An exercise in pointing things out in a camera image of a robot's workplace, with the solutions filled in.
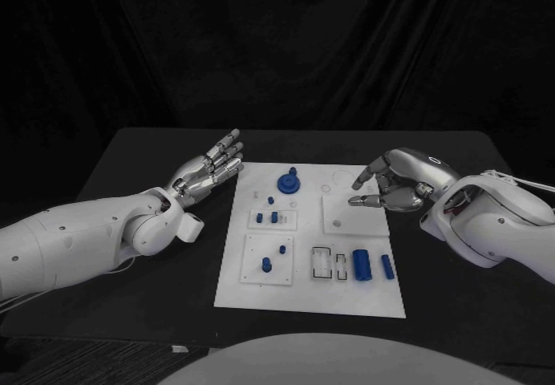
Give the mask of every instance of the blue part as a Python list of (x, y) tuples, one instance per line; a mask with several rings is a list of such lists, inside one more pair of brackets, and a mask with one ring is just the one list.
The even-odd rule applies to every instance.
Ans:
[(268, 257), (264, 257), (262, 258), (262, 271), (265, 273), (270, 273), (271, 272), (271, 261), (270, 261), (270, 258)]
[(395, 273), (394, 273), (394, 268), (391, 267), (391, 260), (389, 260), (388, 254), (382, 255), (382, 263), (384, 263), (385, 277), (388, 279), (395, 279)]
[(294, 194), (301, 188), (301, 181), (297, 178), (297, 169), (291, 167), (290, 173), (280, 176), (277, 188), (284, 194)]
[(371, 257), (368, 250), (353, 251), (355, 278), (358, 281), (372, 280)]

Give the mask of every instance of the floor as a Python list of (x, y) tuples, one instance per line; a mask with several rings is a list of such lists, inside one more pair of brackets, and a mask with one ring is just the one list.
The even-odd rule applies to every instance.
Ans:
[[(169, 346), (146, 343), (12, 338), (4, 351), (22, 366), (16, 373), (0, 373), (0, 385), (150, 385), (216, 350), (173, 353)], [(523, 384), (555, 383), (555, 368), (484, 366)]]

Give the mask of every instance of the robotic hand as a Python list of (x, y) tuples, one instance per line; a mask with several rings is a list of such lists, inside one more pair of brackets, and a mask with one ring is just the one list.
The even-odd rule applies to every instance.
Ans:
[(0, 301), (87, 281), (176, 236), (193, 242), (203, 222), (183, 210), (242, 171), (238, 136), (185, 163), (166, 188), (58, 206), (0, 229)]
[(480, 267), (506, 258), (523, 263), (555, 284), (555, 214), (546, 202), (495, 170), (460, 178), (438, 159), (408, 148), (386, 152), (360, 173), (353, 189), (376, 177), (382, 195), (353, 197), (352, 206), (411, 212), (434, 202), (420, 226)]

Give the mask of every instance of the white round object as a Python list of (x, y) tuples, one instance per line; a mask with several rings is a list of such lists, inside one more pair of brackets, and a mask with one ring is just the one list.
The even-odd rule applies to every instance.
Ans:
[(345, 334), (287, 334), (228, 347), (160, 385), (339, 383), (518, 385), (466, 361), (401, 342)]

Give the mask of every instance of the dark background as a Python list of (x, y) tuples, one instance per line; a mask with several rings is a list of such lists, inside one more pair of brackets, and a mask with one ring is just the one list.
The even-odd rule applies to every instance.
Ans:
[(3, 18), (0, 225), (75, 198), (123, 127), (477, 130), (555, 182), (548, 0), (36, 0)]

